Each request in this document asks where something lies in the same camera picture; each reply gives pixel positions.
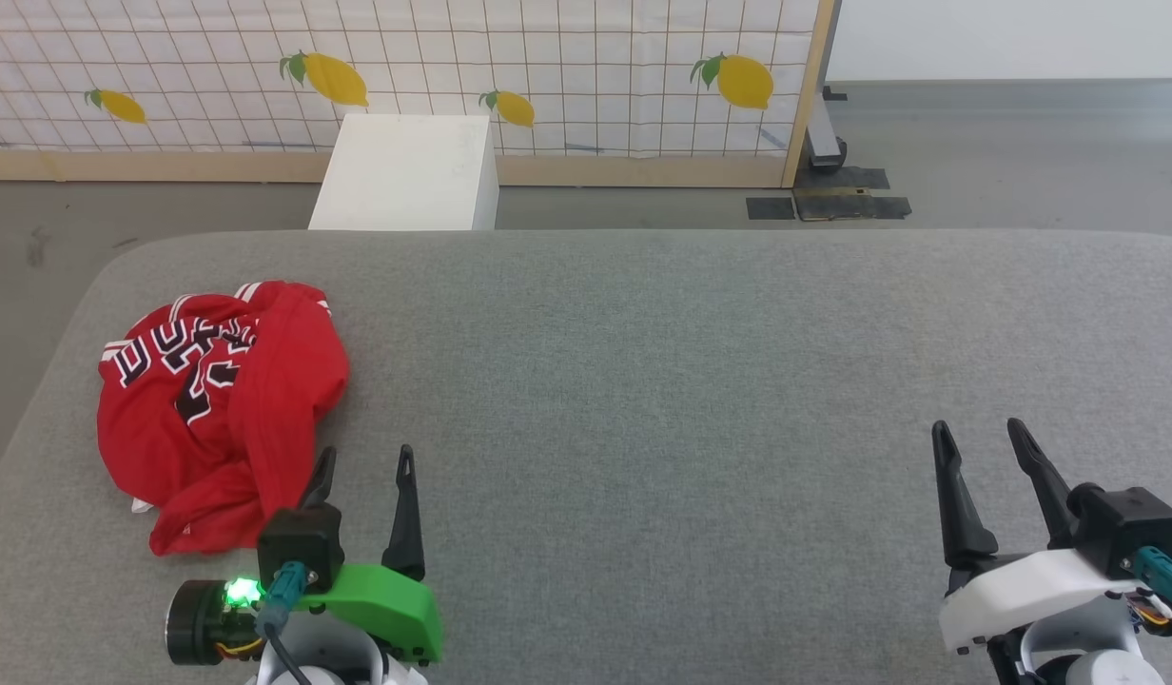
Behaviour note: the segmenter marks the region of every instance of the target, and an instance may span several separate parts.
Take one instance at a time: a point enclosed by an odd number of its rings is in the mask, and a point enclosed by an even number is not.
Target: lemon
[[[122,95],[116,90],[88,90],[83,94],[86,103],[93,103],[96,108],[108,109],[109,114],[121,121],[130,123],[146,123],[146,113],[142,111],[142,104],[135,103],[129,95]]]
[[[281,74],[282,79],[286,77],[286,70],[289,70],[291,79],[299,83],[302,83],[304,77],[308,77],[311,86],[333,103],[355,104],[359,108],[364,108],[368,104],[366,82],[361,81],[361,75],[356,73],[354,67],[346,65],[338,57],[329,57],[320,53],[307,55],[300,50],[298,55],[281,57],[281,61],[278,62],[278,73]]]
[[[742,55],[725,56],[724,53],[708,60],[700,60],[691,67],[689,81],[694,81],[700,70],[700,81],[704,87],[713,86],[717,79],[717,90],[736,108],[766,109],[768,99],[772,96],[772,74],[768,67]]]
[[[526,97],[513,94],[509,90],[493,90],[483,93],[477,104],[485,103],[489,108],[497,108],[503,120],[517,126],[525,126],[530,129],[534,126],[534,108],[526,101]]]

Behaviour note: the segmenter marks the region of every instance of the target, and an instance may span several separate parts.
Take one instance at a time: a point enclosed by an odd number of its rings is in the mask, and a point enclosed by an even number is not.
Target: gray fabric tablecloth
[[[103,342],[183,292],[328,292],[347,559],[417,454],[443,684],[989,683],[942,649],[929,426],[1003,551],[1045,542],[1004,420],[1172,504],[1172,239],[1065,231],[207,235],[83,299],[0,463],[0,684],[234,684],[163,615],[251,551],[155,558],[95,447]],[[1172,642],[1145,638],[1172,681]]]

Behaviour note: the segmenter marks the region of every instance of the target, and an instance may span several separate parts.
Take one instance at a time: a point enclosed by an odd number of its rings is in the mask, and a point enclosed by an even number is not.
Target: concrete floor
[[[884,168],[902,222],[829,229],[1172,235],[1172,83],[865,86],[833,103],[849,163]],[[100,269],[151,239],[304,229],[316,185],[0,183],[0,455]],[[747,221],[781,191],[507,188],[499,229],[819,229]],[[96,359],[91,359],[95,368]]]

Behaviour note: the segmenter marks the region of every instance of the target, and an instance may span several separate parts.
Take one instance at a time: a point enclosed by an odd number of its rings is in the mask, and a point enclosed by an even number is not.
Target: lemon print curtain
[[[347,113],[498,151],[785,156],[817,0],[0,0],[12,149],[331,150]]]

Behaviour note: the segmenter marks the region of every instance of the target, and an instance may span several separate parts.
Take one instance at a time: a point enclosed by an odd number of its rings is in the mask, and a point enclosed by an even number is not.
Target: white box
[[[311,230],[491,230],[498,165],[485,116],[347,114]]]

